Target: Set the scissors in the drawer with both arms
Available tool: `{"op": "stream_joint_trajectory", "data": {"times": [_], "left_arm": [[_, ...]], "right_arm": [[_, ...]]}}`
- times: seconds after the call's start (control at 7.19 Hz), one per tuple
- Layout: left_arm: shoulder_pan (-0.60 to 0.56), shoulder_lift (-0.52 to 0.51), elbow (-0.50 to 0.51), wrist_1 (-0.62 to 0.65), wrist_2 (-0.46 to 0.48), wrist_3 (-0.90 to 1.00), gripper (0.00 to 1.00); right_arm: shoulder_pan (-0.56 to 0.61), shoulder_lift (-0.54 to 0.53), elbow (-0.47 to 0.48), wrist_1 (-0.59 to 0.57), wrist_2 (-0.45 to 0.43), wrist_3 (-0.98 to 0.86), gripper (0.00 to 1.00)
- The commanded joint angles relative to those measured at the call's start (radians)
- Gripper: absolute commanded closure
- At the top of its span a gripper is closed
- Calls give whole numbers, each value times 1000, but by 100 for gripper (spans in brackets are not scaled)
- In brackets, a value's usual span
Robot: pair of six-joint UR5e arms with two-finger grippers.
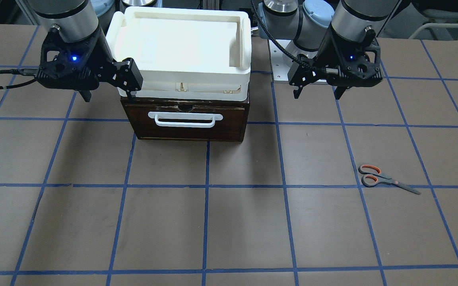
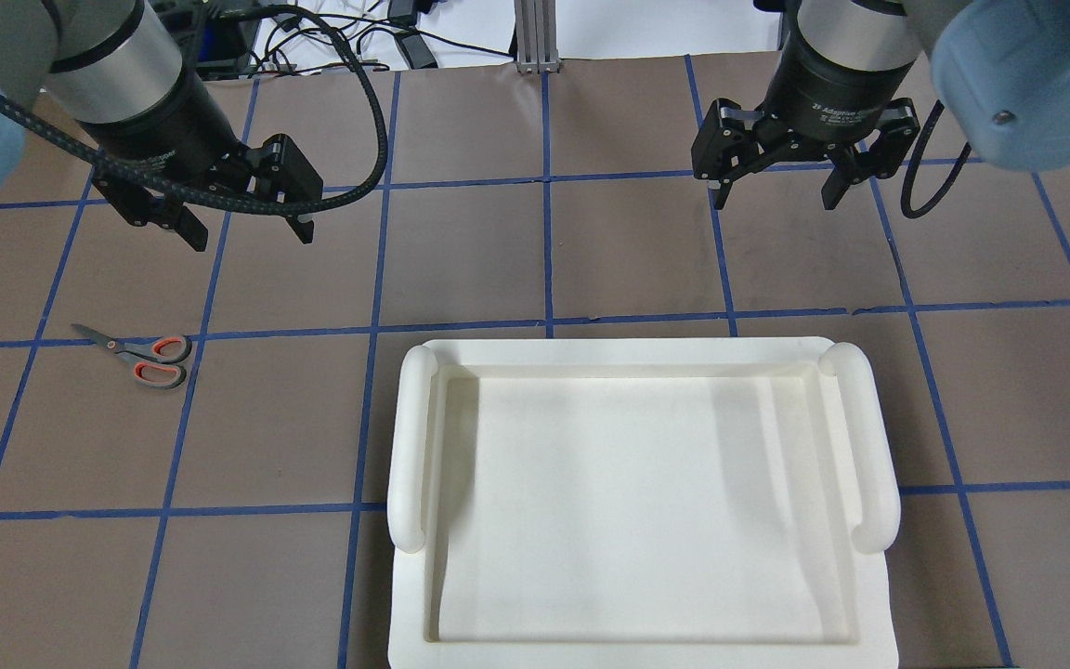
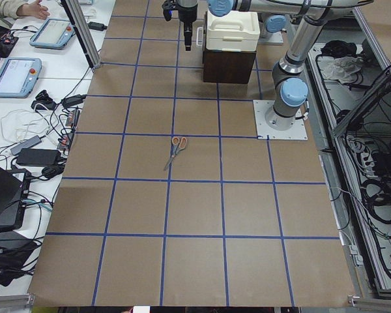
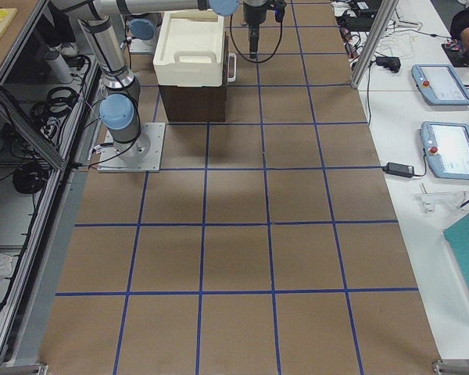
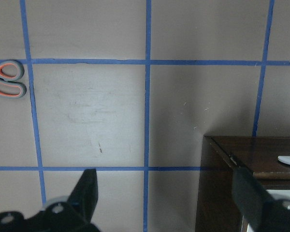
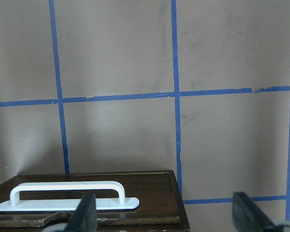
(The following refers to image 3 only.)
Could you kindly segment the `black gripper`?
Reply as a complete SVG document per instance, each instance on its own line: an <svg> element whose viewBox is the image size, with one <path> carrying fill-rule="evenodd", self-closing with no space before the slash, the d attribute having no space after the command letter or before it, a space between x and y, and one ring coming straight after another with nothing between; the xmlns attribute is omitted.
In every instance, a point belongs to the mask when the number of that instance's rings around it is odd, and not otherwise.
<svg viewBox="0 0 391 313"><path fill-rule="evenodd" d="M196 21L196 6L183 7L177 5L179 20L184 23L184 46L186 51L192 49L192 23Z"/></svg>

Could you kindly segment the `person hand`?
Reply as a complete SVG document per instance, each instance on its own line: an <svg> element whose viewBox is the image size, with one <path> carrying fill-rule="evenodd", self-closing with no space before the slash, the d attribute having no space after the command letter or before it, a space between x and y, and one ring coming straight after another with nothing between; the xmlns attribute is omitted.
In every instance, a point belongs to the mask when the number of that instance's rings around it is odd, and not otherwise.
<svg viewBox="0 0 391 313"><path fill-rule="evenodd" d="M32 3L25 3L18 7L16 15L18 17L34 17L45 20L50 16L48 7L41 4L41 0L35 0Z"/></svg>

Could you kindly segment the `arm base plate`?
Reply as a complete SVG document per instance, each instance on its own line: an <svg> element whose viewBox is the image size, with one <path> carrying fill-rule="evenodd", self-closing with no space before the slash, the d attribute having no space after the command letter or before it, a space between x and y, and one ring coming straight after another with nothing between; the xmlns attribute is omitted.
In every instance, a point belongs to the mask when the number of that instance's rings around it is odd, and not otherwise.
<svg viewBox="0 0 391 313"><path fill-rule="evenodd" d="M253 100L257 138L260 140L307 140L301 109L294 117L280 117L274 112L273 100Z"/></svg>
<svg viewBox="0 0 391 313"><path fill-rule="evenodd" d="M278 20L267 19L259 23L261 26L261 32L258 42L260 44L268 45L282 45L282 29L283 23Z"/></svg>

